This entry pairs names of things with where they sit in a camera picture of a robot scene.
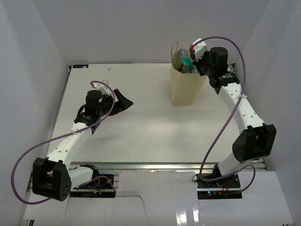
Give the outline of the teal Fox's candy bag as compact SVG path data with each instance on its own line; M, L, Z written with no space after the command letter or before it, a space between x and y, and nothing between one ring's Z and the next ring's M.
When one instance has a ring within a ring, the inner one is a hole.
M180 50L180 68L184 68L185 73L198 73L195 65L192 63L189 53L188 50Z

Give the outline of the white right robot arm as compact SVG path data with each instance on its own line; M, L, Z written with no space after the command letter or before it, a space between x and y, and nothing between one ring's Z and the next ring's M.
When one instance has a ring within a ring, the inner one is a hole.
M212 174L202 178L216 187L229 183L231 176L240 172L253 161L270 155L277 130L273 124L266 124L252 108L244 95L243 87L235 73L228 70L228 51L214 47L204 51L193 63L200 75L209 78L209 84L231 111L239 136L232 145L232 152L214 166Z

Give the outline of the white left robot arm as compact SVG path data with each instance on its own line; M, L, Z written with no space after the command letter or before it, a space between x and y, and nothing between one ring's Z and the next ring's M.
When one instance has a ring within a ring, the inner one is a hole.
M116 115L134 103L124 97L118 89L114 96L107 89L90 90L86 103L79 109L71 128L71 135L45 158L37 158L33 163L32 191L50 199L64 201L71 189L85 183L94 188L99 184L99 176L92 168L80 166L71 169L70 164L78 150L96 131L98 123L106 116Z

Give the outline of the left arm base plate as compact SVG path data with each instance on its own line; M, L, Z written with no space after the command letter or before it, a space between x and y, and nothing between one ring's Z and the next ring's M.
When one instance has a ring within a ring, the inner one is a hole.
M113 174L104 174L106 178L98 178L97 180L79 186L71 190L70 197L73 198L114 198L115 192L112 189L111 183L114 184Z

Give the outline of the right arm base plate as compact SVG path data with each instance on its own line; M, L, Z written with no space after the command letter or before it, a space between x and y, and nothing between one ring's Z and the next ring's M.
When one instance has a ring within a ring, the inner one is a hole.
M199 174L196 174L192 177L192 181L197 184L199 200L242 199L238 175L219 181L206 182L199 178Z

